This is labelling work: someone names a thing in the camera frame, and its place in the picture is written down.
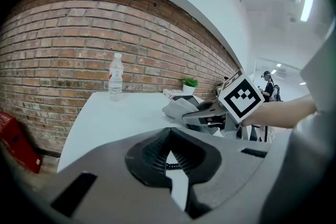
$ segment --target black shirt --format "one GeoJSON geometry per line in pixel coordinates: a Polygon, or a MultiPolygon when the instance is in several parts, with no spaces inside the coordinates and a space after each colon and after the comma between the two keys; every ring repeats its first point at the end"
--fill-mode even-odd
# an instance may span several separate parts
{"type": "Polygon", "coordinates": [[[269,93],[269,96],[264,95],[265,102],[269,102],[269,98],[271,97],[271,95],[273,93],[273,90],[274,90],[273,82],[269,81],[267,83],[267,85],[266,85],[265,90],[264,90],[264,92],[268,92],[269,93]]]}

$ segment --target gray cloth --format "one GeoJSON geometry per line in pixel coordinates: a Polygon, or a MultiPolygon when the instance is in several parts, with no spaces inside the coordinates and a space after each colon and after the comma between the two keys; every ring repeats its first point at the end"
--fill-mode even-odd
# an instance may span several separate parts
{"type": "Polygon", "coordinates": [[[198,111],[198,109],[183,98],[177,99],[176,101],[170,100],[169,104],[162,109],[162,112],[168,116],[172,122],[183,125],[185,125],[185,122],[182,120],[182,116],[195,111],[198,111]]]}

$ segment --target forearm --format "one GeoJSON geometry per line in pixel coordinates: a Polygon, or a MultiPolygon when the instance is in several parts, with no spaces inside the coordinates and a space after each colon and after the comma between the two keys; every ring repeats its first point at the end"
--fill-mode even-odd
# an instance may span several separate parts
{"type": "Polygon", "coordinates": [[[301,119],[313,114],[316,106],[310,95],[289,101],[263,103],[249,117],[243,126],[260,124],[281,128],[293,128],[301,119]]]}

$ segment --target green plant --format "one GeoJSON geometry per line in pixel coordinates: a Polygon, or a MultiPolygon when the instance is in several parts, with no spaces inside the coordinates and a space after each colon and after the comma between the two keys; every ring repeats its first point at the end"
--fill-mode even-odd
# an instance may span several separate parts
{"type": "Polygon", "coordinates": [[[198,87],[198,80],[193,78],[183,78],[180,79],[184,85],[190,86],[190,87],[198,87]]]}

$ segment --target backpack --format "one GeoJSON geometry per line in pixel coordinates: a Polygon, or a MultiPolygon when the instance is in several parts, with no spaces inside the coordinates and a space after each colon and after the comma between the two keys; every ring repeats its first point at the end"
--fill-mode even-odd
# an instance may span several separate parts
{"type": "Polygon", "coordinates": [[[269,98],[269,101],[270,102],[281,102],[279,85],[274,85],[274,90],[269,98]]]}

